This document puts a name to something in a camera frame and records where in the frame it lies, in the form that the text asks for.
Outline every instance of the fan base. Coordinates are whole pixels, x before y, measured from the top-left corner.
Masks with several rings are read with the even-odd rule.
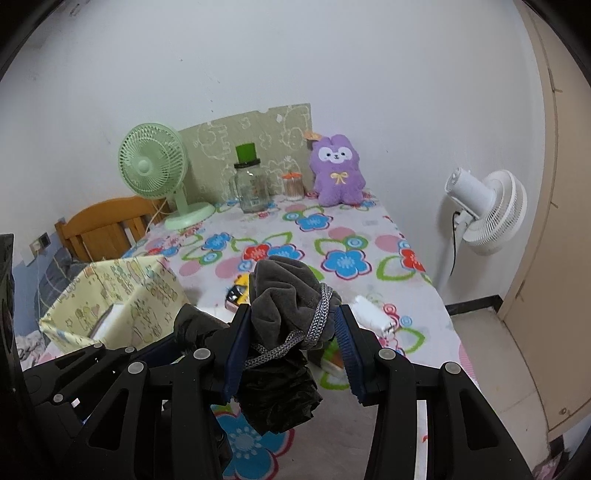
[[[164,221],[164,227],[167,230],[183,230],[192,225],[203,222],[216,212],[213,205],[207,202],[192,203],[189,205],[189,212],[181,214],[180,212],[171,213]]]

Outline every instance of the chair backrest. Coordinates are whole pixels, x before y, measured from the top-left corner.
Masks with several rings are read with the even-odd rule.
[[[124,227],[129,228],[135,241],[140,240],[147,227],[144,217],[151,218],[162,202],[166,200],[152,202],[141,197],[106,200],[82,210],[67,223],[56,223],[56,231],[61,244],[73,257],[84,262],[114,260],[131,248]],[[163,218],[159,213],[154,223]]]

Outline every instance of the green lid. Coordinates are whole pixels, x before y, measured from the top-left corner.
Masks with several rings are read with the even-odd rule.
[[[245,143],[236,147],[238,163],[256,160],[256,148],[254,143]]]

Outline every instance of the fan grille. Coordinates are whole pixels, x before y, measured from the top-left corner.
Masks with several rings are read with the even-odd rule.
[[[527,209],[527,195],[521,182],[507,170],[491,173],[482,183],[495,191],[495,204],[486,216],[469,225],[464,240],[476,253],[490,255],[519,230]]]
[[[149,160],[146,173],[137,159]],[[141,124],[127,134],[119,149],[119,172],[138,195],[156,199],[172,194],[187,173],[187,153],[175,130],[160,124]]]

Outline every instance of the gray cloth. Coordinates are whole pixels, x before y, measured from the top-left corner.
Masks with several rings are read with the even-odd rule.
[[[320,282],[305,263],[273,255],[257,262],[250,274],[248,294],[255,343],[271,350],[293,330],[308,332],[321,299]],[[335,310],[341,298],[333,292],[319,348],[335,334]]]
[[[51,263],[45,270],[45,274],[39,280],[37,293],[35,293],[35,316],[37,322],[53,305],[62,292],[89,264],[78,262],[72,258],[67,248],[60,248]]]

